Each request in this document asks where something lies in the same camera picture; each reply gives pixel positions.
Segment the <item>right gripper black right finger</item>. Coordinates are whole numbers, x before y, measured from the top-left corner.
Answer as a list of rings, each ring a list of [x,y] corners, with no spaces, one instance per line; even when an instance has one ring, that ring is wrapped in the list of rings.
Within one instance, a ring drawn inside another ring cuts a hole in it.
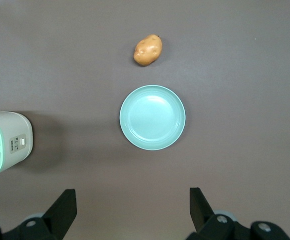
[[[249,228],[223,213],[214,213],[200,188],[190,188],[189,195],[190,216],[195,231],[188,235],[187,240],[249,240],[251,238]]]

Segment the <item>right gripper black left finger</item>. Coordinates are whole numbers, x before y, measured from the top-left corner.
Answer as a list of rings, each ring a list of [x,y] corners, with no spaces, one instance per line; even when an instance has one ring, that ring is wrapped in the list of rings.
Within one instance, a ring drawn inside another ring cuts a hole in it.
[[[41,216],[2,234],[3,240],[62,240],[77,215],[76,192],[66,189]]]

